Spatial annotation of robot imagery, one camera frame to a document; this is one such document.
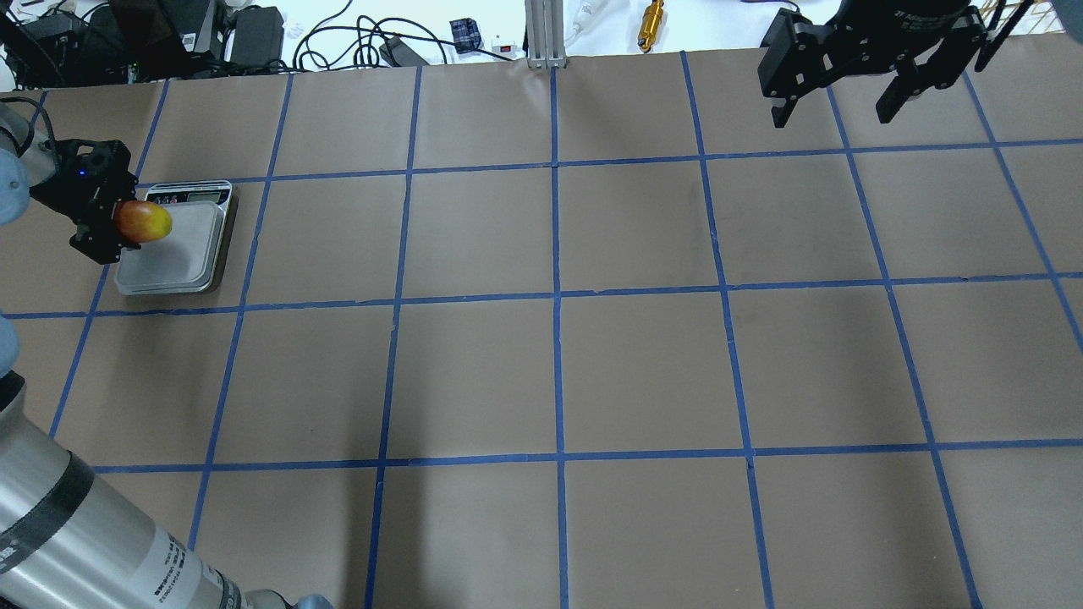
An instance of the table surface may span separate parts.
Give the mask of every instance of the table surface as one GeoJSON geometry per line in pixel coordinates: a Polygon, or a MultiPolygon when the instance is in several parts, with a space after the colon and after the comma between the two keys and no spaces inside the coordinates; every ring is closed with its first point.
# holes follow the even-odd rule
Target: table surface
{"type": "Polygon", "coordinates": [[[760,55],[50,91],[239,207],[188,297],[0,228],[30,419],[343,609],[1078,607],[1083,49],[785,130],[760,55]]]}

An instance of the kitchen scale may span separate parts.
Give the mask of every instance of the kitchen scale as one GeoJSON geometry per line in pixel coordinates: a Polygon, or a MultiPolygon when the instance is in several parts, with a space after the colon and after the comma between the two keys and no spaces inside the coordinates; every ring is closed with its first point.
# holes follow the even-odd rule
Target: kitchen scale
{"type": "Polygon", "coordinates": [[[218,287],[237,215],[233,184],[157,184],[146,200],[166,208],[173,230],[165,238],[120,254],[115,282],[120,294],[197,294],[218,287]]]}

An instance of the blue tape grid line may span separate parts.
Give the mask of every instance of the blue tape grid line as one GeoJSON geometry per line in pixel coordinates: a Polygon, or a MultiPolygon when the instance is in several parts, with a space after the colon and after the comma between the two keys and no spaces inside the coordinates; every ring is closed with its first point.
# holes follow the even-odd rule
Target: blue tape grid line
{"type": "MultiPolygon", "coordinates": [[[[996,142],[999,147],[1040,147],[1040,146],[1066,146],[1081,145],[1083,138],[1068,138],[1059,140],[1020,140],[1016,142],[996,142]]],[[[878,154],[878,153],[900,153],[900,152],[923,152],[923,151],[958,151],[958,150],[981,150],[992,148],[989,142],[971,142],[961,144],[915,144],[906,146],[865,146],[851,147],[852,154],[878,154]]],[[[703,156],[707,160],[725,160],[739,158],[778,158],[788,156],[819,156],[819,155],[844,155],[844,148],[812,148],[794,151],[755,151],[738,153],[707,153],[703,156]]],[[[507,165],[468,165],[452,167],[425,167],[413,169],[414,174],[418,173],[461,173],[471,171],[514,171],[519,169],[542,169],[546,167],[597,167],[604,165],[641,165],[652,163],[682,163],[699,160],[700,155],[677,155],[677,156],[649,156],[628,158],[601,158],[601,159],[574,159],[574,160],[551,160],[545,163],[517,163],[507,165]]],[[[274,176],[274,182],[293,182],[298,180],[327,180],[336,178],[371,178],[377,176],[405,176],[405,169],[376,169],[368,171],[335,171],[326,173],[293,173],[286,176],[274,176]]],[[[230,182],[244,184],[251,182],[263,182],[266,178],[242,177],[229,178],[230,182]]],[[[151,186],[153,183],[141,183],[140,186],[151,186]]]]}
{"type": "MultiPolygon", "coordinates": [[[[1061,280],[1083,280],[1083,272],[1057,273],[1061,280]]],[[[999,282],[1032,282],[1048,281],[1046,273],[1027,273],[1018,275],[979,275],[973,277],[904,277],[891,278],[891,285],[944,285],[961,283],[999,283],[999,282]]],[[[820,289],[833,287],[866,287],[884,285],[883,280],[841,280],[813,282],[765,282],[748,284],[731,284],[728,291],[780,290],[780,289],[820,289]]],[[[718,291],[717,285],[683,285],[662,287],[629,287],[614,289],[575,289],[561,290],[561,298],[591,298],[596,296],[649,296],[656,294],[709,294],[718,291]]],[[[508,294],[465,294],[459,296],[423,296],[403,298],[404,307],[417,304],[440,304],[455,302],[491,302],[501,300],[548,300],[554,298],[551,291],[519,291],[508,294]]],[[[313,300],[308,302],[265,302],[246,304],[245,311],[285,311],[295,309],[345,309],[356,307],[391,307],[394,298],[377,298],[373,300],[313,300]]],[[[146,311],[95,311],[95,318],[126,318],[145,315],[206,315],[213,313],[236,313],[239,307],[203,307],[193,309],[148,309],[146,311]]],[[[40,313],[5,313],[10,320],[53,320],[83,319],[86,311],[47,311],[40,313]]]]}
{"type": "Polygon", "coordinates": [[[214,463],[214,451],[218,449],[218,436],[222,429],[222,417],[225,414],[226,397],[230,391],[230,380],[233,378],[233,363],[240,342],[240,332],[245,324],[245,304],[248,301],[248,287],[252,281],[252,268],[256,265],[256,251],[260,245],[260,231],[263,229],[263,217],[266,212],[268,197],[271,193],[271,177],[278,160],[278,147],[282,144],[282,132],[286,125],[286,114],[289,109],[289,96],[293,89],[293,75],[286,77],[285,93],[282,100],[282,111],[278,115],[278,126],[275,130],[274,145],[271,148],[271,159],[268,161],[268,173],[263,183],[263,195],[256,217],[256,229],[252,233],[252,245],[248,249],[248,262],[245,267],[245,282],[240,288],[240,302],[237,307],[237,320],[233,326],[233,337],[230,339],[230,352],[225,360],[225,371],[222,373],[222,386],[219,390],[218,405],[214,410],[214,422],[211,425],[210,439],[207,442],[207,454],[204,459],[203,476],[199,479],[199,492],[196,495],[196,506],[192,516],[192,528],[188,530],[188,547],[195,549],[199,537],[199,523],[203,520],[203,508],[207,501],[207,487],[210,483],[211,465],[214,463]]]}
{"type": "MultiPolygon", "coordinates": [[[[135,174],[143,170],[143,164],[146,160],[146,155],[151,151],[151,143],[154,141],[154,132],[158,128],[158,118],[161,116],[161,108],[166,105],[166,92],[169,90],[169,81],[161,88],[161,94],[158,98],[158,107],[155,109],[154,119],[151,121],[151,128],[147,129],[146,140],[143,141],[143,150],[140,152],[139,165],[135,167],[135,174]]],[[[45,100],[49,96],[49,91],[41,94],[40,102],[43,106],[45,100]]],[[[38,118],[38,112],[35,109],[34,120],[38,118]]],[[[94,296],[91,297],[90,308],[87,310],[86,321],[82,324],[82,332],[79,334],[79,341],[76,344],[75,354],[71,357],[71,366],[68,368],[67,378],[64,379],[64,389],[61,391],[61,399],[56,404],[56,411],[53,414],[52,424],[49,426],[49,437],[56,438],[56,432],[61,427],[61,419],[64,417],[64,410],[67,406],[68,396],[71,393],[71,384],[75,383],[75,375],[79,370],[79,362],[82,361],[82,352],[87,348],[87,338],[90,336],[90,327],[94,323],[94,316],[97,312],[97,304],[102,300],[102,291],[105,289],[105,281],[109,275],[109,264],[102,267],[102,273],[97,277],[97,286],[94,288],[94,296]]],[[[69,316],[64,313],[55,313],[50,316],[61,318],[69,316]]]]}
{"type": "Polygon", "coordinates": [[[873,250],[876,254],[876,262],[879,267],[884,289],[887,293],[888,304],[891,308],[891,316],[895,319],[895,326],[899,334],[899,344],[902,348],[903,359],[906,362],[906,370],[910,373],[910,383],[913,387],[914,399],[917,402],[918,414],[922,418],[922,426],[925,428],[925,440],[928,445],[929,455],[932,457],[932,468],[936,472],[937,483],[940,487],[940,496],[948,514],[948,527],[951,530],[952,541],[955,544],[955,553],[958,555],[960,567],[963,571],[963,581],[966,583],[967,595],[970,598],[970,606],[974,609],[981,608],[981,600],[978,597],[978,588],[974,582],[974,573],[970,571],[970,560],[966,554],[966,546],[963,544],[963,534],[958,528],[958,519],[955,516],[955,505],[952,502],[951,490],[948,488],[948,478],[944,475],[943,463],[940,459],[940,451],[937,448],[936,436],[932,431],[932,424],[929,420],[928,409],[925,404],[925,393],[922,390],[921,379],[917,377],[917,367],[914,364],[914,357],[910,349],[910,339],[906,337],[906,328],[902,323],[902,314],[899,310],[899,301],[895,295],[891,283],[891,275],[888,272],[887,261],[884,258],[884,250],[880,248],[879,237],[876,234],[876,225],[873,222],[872,211],[869,207],[869,199],[865,197],[865,190],[861,183],[861,174],[858,172],[858,165],[850,152],[850,141],[846,133],[846,125],[843,115],[838,109],[838,102],[835,100],[835,92],[827,87],[827,100],[831,103],[832,113],[835,115],[835,122],[838,126],[838,134],[843,141],[843,147],[847,151],[846,160],[850,167],[850,176],[853,178],[853,186],[861,203],[861,212],[864,216],[865,224],[869,229],[869,237],[872,241],[873,250]]]}
{"type": "Polygon", "coordinates": [[[707,226],[710,230],[710,248],[715,257],[715,271],[718,274],[718,290],[722,299],[722,323],[726,327],[726,345],[729,348],[730,366],[733,374],[733,390],[736,394],[738,418],[741,423],[741,443],[745,456],[745,475],[748,480],[748,498],[752,509],[753,530],[756,536],[756,552],[759,557],[759,573],[764,586],[764,601],[767,609],[774,609],[774,593],[771,587],[771,568],[767,556],[767,540],[764,534],[764,517],[759,508],[759,484],[756,481],[756,449],[748,428],[748,411],[745,407],[744,384],[741,379],[741,361],[738,358],[736,337],[733,333],[733,315],[730,308],[729,284],[726,282],[726,267],[722,264],[721,248],[718,244],[718,229],[715,224],[715,204],[710,194],[710,174],[707,171],[707,155],[703,144],[703,128],[700,122],[700,109],[695,103],[695,88],[692,85],[692,72],[688,65],[688,54],[680,52],[681,68],[684,72],[684,85],[688,88],[688,100],[692,109],[692,127],[695,129],[695,145],[700,159],[700,176],[703,181],[703,198],[706,205],[707,226]]]}
{"type": "MultiPolygon", "coordinates": [[[[1083,438],[1045,438],[1034,440],[979,440],[964,442],[938,442],[938,451],[992,451],[1030,449],[1083,449],[1083,438]]],[[[908,444],[848,444],[834,446],[760,446],[757,457],[808,456],[808,455],[863,455],[892,453],[929,452],[929,445],[908,444]]],[[[649,461],[665,458],[745,458],[743,448],[730,449],[687,449],[666,451],[590,451],[558,453],[511,453],[493,455],[471,455],[456,457],[414,457],[345,461],[295,461],[262,463],[216,463],[214,471],[293,471],[302,469],[375,469],[384,467],[449,467],[455,465],[487,465],[494,463],[561,463],[599,461],[649,461]]],[[[162,474],[201,472],[204,464],[161,465],[101,465],[99,474],[162,474]]]]}
{"type": "Polygon", "coordinates": [[[996,137],[993,134],[993,128],[989,124],[989,118],[986,116],[984,108],[981,107],[981,100],[978,98],[978,91],[974,88],[974,82],[970,81],[970,75],[963,73],[963,80],[966,82],[967,91],[970,92],[970,99],[974,101],[974,107],[978,111],[978,118],[981,119],[981,127],[984,128],[986,134],[989,137],[989,143],[993,148],[993,154],[996,155],[996,163],[1001,166],[1001,171],[1004,173],[1004,180],[1007,181],[1008,189],[1012,191],[1012,196],[1015,198],[1016,206],[1019,208],[1019,215],[1022,216],[1022,220],[1027,224],[1027,230],[1030,232],[1030,236],[1034,241],[1034,247],[1038,248],[1038,254],[1042,258],[1042,263],[1045,264],[1045,271],[1048,273],[1048,280],[1053,282],[1053,288],[1057,291],[1057,298],[1060,299],[1060,306],[1065,310],[1065,316],[1068,319],[1068,325],[1071,326],[1072,334],[1075,335],[1075,345],[1079,347],[1080,351],[1083,352],[1083,333],[1080,332],[1079,321],[1075,319],[1075,313],[1072,312],[1072,307],[1068,302],[1068,296],[1065,294],[1065,286],[1061,285],[1060,277],[1057,275],[1057,271],[1053,267],[1053,259],[1049,258],[1049,252],[1046,251],[1041,237],[1039,237],[1034,220],[1031,218],[1030,211],[1027,209],[1027,204],[1023,202],[1022,195],[1019,193],[1019,186],[1016,184],[1015,178],[1012,177],[1012,170],[1008,169],[1007,161],[1004,160],[1004,153],[1001,152],[1001,144],[996,141],[996,137]]]}
{"type": "MultiPolygon", "coordinates": [[[[557,68],[549,68],[549,140],[552,146],[550,195],[552,196],[552,377],[557,424],[557,455],[564,454],[564,364],[561,351],[560,313],[563,291],[560,283],[560,146],[557,102],[557,68]]],[[[567,483],[564,459],[557,462],[557,539],[560,569],[560,607],[569,609],[567,582],[567,483]]]]}
{"type": "Polygon", "coordinates": [[[406,193],[399,234],[399,269],[395,272],[391,337],[388,346],[388,373],[383,388],[383,417],[380,423],[380,452],[376,469],[376,492],[373,498],[373,523],[369,529],[368,574],[365,582],[365,608],[371,609],[376,596],[376,565],[379,559],[380,526],[383,517],[383,480],[387,472],[388,440],[391,430],[391,403],[394,397],[395,358],[399,351],[399,325],[403,307],[403,276],[406,273],[406,243],[409,234],[409,202],[414,186],[414,153],[417,144],[417,115],[421,102],[421,67],[414,75],[414,103],[409,119],[409,148],[406,155],[406,193]]]}

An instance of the wire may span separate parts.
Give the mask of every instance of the wire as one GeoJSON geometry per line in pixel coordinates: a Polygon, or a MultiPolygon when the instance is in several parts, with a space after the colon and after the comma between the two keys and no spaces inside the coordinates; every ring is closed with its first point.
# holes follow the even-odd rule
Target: wire
{"type": "Polygon", "coordinates": [[[9,131],[6,127],[0,127],[0,133],[3,133],[4,138],[11,140],[11,143],[15,146],[15,156],[23,156],[23,153],[18,152],[19,144],[18,140],[15,139],[14,133],[9,131]]]}
{"type": "Polygon", "coordinates": [[[96,11],[96,10],[103,8],[103,7],[108,7],[108,5],[109,5],[108,2],[102,2],[101,4],[94,4],[93,7],[90,8],[89,11],[87,11],[86,13],[82,14],[82,18],[89,20],[90,15],[93,14],[94,11],[96,11]]]}
{"type": "MultiPolygon", "coordinates": [[[[386,37],[392,37],[393,36],[393,37],[397,37],[397,38],[405,38],[407,40],[421,40],[421,41],[427,41],[427,42],[435,42],[438,44],[441,44],[441,53],[443,54],[443,56],[445,59],[446,59],[447,55],[446,55],[446,53],[444,53],[443,47],[455,47],[454,42],[451,42],[451,41],[447,41],[447,40],[441,40],[440,38],[435,38],[435,37],[412,36],[409,34],[402,34],[402,33],[399,33],[399,31],[387,31],[387,30],[383,30],[383,29],[373,29],[373,28],[365,28],[365,27],[357,27],[357,26],[328,25],[328,26],[323,26],[323,27],[318,27],[318,28],[313,29],[312,31],[310,31],[309,34],[306,34],[301,39],[300,44],[298,44],[298,52],[295,53],[296,61],[293,63],[293,67],[297,68],[297,69],[304,69],[304,59],[306,56],[311,55],[311,56],[318,56],[324,62],[324,65],[321,65],[319,63],[316,63],[316,67],[318,67],[321,69],[329,69],[329,66],[334,65],[334,63],[327,64],[326,63],[327,62],[327,57],[325,57],[324,55],[322,55],[321,53],[318,53],[316,51],[312,51],[311,48],[308,47],[308,44],[311,41],[312,37],[318,35],[318,34],[322,34],[324,31],[335,31],[335,30],[365,31],[365,33],[371,33],[371,34],[375,34],[375,35],[381,35],[381,36],[386,36],[386,37]],[[301,51],[301,46],[305,47],[305,50],[303,52],[301,51]]],[[[353,49],[354,44],[357,44],[356,40],[354,40],[350,44],[350,50],[353,49]]],[[[498,60],[501,60],[501,61],[509,61],[509,62],[512,61],[511,57],[506,57],[506,56],[499,55],[497,53],[491,53],[491,52],[488,52],[488,51],[486,51],[484,49],[474,49],[471,52],[481,53],[483,55],[488,55],[488,56],[492,56],[492,57],[495,57],[495,59],[498,59],[498,60]]],[[[355,64],[353,66],[342,66],[342,68],[345,68],[345,69],[349,69],[351,67],[376,67],[376,65],[362,64],[362,63],[358,62],[357,64],[355,64]]]]}
{"type": "MultiPolygon", "coordinates": [[[[30,104],[31,106],[38,109],[38,114],[41,117],[41,120],[45,124],[45,134],[49,135],[48,145],[49,145],[49,151],[53,153],[53,167],[55,167],[56,171],[60,171],[61,155],[56,152],[56,134],[53,132],[53,121],[51,118],[49,118],[49,112],[45,111],[44,104],[42,104],[37,100],[31,100],[30,98],[22,98],[22,96],[0,98],[0,102],[3,103],[18,102],[23,104],[30,104]]],[[[27,126],[27,128],[30,131],[29,134],[27,135],[27,140],[32,144],[34,127],[27,126]]],[[[26,146],[26,148],[23,148],[23,152],[26,152],[26,150],[30,146],[26,146]]]]}
{"type": "MultiPolygon", "coordinates": [[[[327,25],[335,18],[343,15],[350,7],[353,4],[353,0],[348,0],[345,5],[342,7],[334,15],[322,20],[315,25],[308,34],[305,34],[297,44],[297,49],[293,50],[293,61],[292,67],[298,70],[306,70],[308,66],[305,62],[310,62],[312,66],[317,70],[339,70],[339,69],[356,69],[356,68],[369,68],[369,67],[386,67],[381,61],[383,57],[380,55],[380,49],[377,47],[378,39],[383,41],[387,46],[391,38],[405,38],[408,40],[420,40],[425,42],[432,42],[436,44],[440,50],[440,56],[443,63],[447,63],[447,52],[444,47],[454,47],[454,42],[447,40],[442,40],[436,37],[435,33],[431,29],[425,27],[423,25],[403,17],[387,17],[380,21],[376,21],[368,15],[357,16],[354,25],[327,25]],[[389,31],[383,28],[384,24],[388,23],[402,23],[416,27],[427,34],[428,36],[413,36],[407,34],[402,34],[397,31],[389,31]],[[312,40],[317,35],[326,31],[353,31],[356,38],[339,54],[335,60],[328,60],[323,53],[312,49],[312,40]],[[353,64],[337,66],[337,64],[343,61],[348,55],[353,54],[353,64]]],[[[474,52],[482,53],[484,55],[490,55],[498,60],[510,61],[509,57],[504,55],[498,55],[496,53],[491,53],[484,49],[475,49],[474,52]]],[[[396,66],[397,63],[394,57],[386,60],[387,64],[391,66],[396,66]]]]}
{"type": "Polygon", "coordinates": [[[795,13],[797,13],[798,15],[801,14],[801,8],[798,7],[797,2],[794,2],[793,0],[741,0],[741,1],[744,2],[745,4],[764,4],[767,2],[779,2],[781,4],[790,4],[791,7],[794,8],[795,13]]]}

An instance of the black cable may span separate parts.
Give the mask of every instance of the black cable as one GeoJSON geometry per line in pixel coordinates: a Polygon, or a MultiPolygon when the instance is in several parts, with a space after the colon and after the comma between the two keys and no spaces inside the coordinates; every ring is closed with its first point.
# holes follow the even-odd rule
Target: black cable
{"type": "Polygon", "coordinates": [[[790,4],[791,7],[794,8],[795,13],[797,13],[798,15],[801,14],[801,8],[798,7],[797,2],[794,2],[793,0],[741,0],[741,1],[744,2],[745,4],[762,4],[766,2],[779,2],[782,4],[790,4]]]}
{"type": "MultiPolygon", "coordinates": [[[[31,106],[34,106],[34,107],[36,107],[38,109],[38,114],[41,117],[41,120],[45,124],[45,134],[49,135],[49,150],[50,150],[50,152],[53,153],[53,166],[55,167],[56,171],[60,171],[61,170],[61,155],[56,153],[56,145],[55,145],[56,144],[56,134],[53,132],[53,121],[52,121],[51,118],[49,118],[49,112],[45,111],[44,104],[42,104],[41,102],[39,102],[37,100],[31,100],[30,98],[22,98],[22,96],[0,98],[0,102],[2,102],[2,103],[19,102],[19,103],[23,103],[23,104],[30,104],[31,106]]],[[[28,137],[27,137],[27,139],[32,143],[34,142],[34,127],[28,125],[27,129],[29,129],[29,131],[30,131],[29,134],[28,134],[28,137]]]]}
{"type": "Polygon", "coordinates": [[[102,2],[101,4],[94,4],[93,7],[90,8],[89,11],[87,11],[86,13],[82,14],[82,18],[90,20],[90,15],[93,14],[94,11],[96,11],[96,10],[103,8],[103,7],[108,7],[108,5],[109,5],[108,2],[102,2]]]}
{"type": "Polygon", "coordinates": [[[993,9],[993,16],[989,20],[989,31],[996,29],[997,24],[1001,23],[1001,15],[1004,14],[1004,8],[1007,5],[1006,0],[999,0],[996,2],[996,8],[993,9]]]}
{"type": "MultiPolygon", "coordinates": [[[[441,39],[435,38],[435,37],[426,38],[423,36],[412,36],[409,34],[402,34],[402,33],[399,33],[399,31],[387,31],[387,30],[383,30],[383,29],[377,30],[377,29],[373,29],[373,28],[365,28],[365,27],[357,27],[357,26],[328,25],[328,26],[323,26],[323,27],[318,27],[318,28],[313,29],[312,31],[310,31],[309,34],[306,34],[301,39],[301,42],[298,44],[298,52],[295,53],[295,57],[298,57],[299,61],[295,61],[293,67],[298,68],[298,69],[303,69],[304,68],[303,57],[305,55],[309,55],[309,54],[319,55],[326,62],[327,57],[324,57],[323,55],[321,55],[316,51],[312,51],[311,48],[308,47],[308,44],[311,41],[311,39],[312,39],[313,36],[316,36],[316,35],[318,35],[321,33],[324,33],[324,31],[334,31],[334,30],[367,31],[367,33],[379,34],[379,35],[383,35],[383,36],[395,36],[395,37],[405,38],[405,39],[408,39],[408,40],[421,40],[421,41],[426,41],[426,42],[436,42],[438,44],[442,44],[442,46],[446,46],[446,47],[454,47],[455,46],[454,42],[449,42],[447,40],[441,40],[441,39]],[[306,48],[306,50],[303,51],[303,53],[300,52],[300,49],[301,49],[302,46],[305,46],[305,48],[306,48]]],[[[353,43],[351,43],[350,48],[352,49],[353,44],[355,44],[355,43],[356,43],[356,41],[354,41],[353,43]]],[[[512,61],[511,57],[506,57],[506,56],[499,55],[497,53],[491,53],[490,51],[486,51],[484,49],[474,49],[472,52],[481,53],[483,55],[490,55],[492,57],[495,57],[495,59],[498,59],[498,60],[503,60],[503,61],[509,61],[509,62],[512,61]]],[[[349,68],[349,67],[371,67],[371,66],[343,66],[343,67],[349,68]]]]}
{"type": "MultiPolygon", "coordinates": [[[[428,34],[429,37],[430,37],[430,39],[433,42],[436,42],[439,40],[439,38],[436,38],[436,35],[433,34],[433,31],[431,29],[425,27],[423,25],[421,25],[421,24],[419,24],[417,22],[414,22],[414,21],[410,21],[410,20],[404,20],[402,17],[388,17],[388,18],[380,20],[379,22],[376,23],[375,27],[379,29],[379,28],[381,28],[381,26],[383,24],[386,24],[388,22],[405,23],[407,25],[412,25],[412,26],[420,29],[421,31],[428,34]]],[[[440,56],[444,60],[444,64],[446,64],[447,63],[447,53],[444,52],[444,46],[443,44],[436,44],[436,48],[440,49],[440,56]]]]}
{"type": "Polygon", "coordinates": [[[12,145],[15,146],[15,156],[23,156],[23,153],[18,152],[21,146],[18,144],[18,140],[15,139],[15,134],[9,131],[6,127],[0,127],[0,133],[2,133],[4,138],[11,140],[12,145]]]}
{"type": "Polygon", "coordinates": [[[306,46],[306,42],[312,38],[313,34],[315,34],[315,31],[317,29],[319,29],[321,27],[323,27],[325,24],[327,24],[327,23],[329,23],[329,22],[338,18],[342,13],[345,13],[350,9],[350,7],[352,4],[353,4],[353,0],[345,0],[345,5],[342,7],[342,9],[339,12],[337,12],[334,15],[331,15],[331,16],[329,16],[329,17],[321,21],[319,23],[317,23],[315,25],[315,27],[313,27],[309,31],[309,34],[304,35],[304,37],[301,38],[301,40],[297,43],[297,49],[293,50],[293,67],[301,67],[297,63],[298,62],[298,55],[300,55],[300,52],[301,52],[301,46],[305,44],[305,49],[306,50],[311,50],[311,48],[306,46]]]}

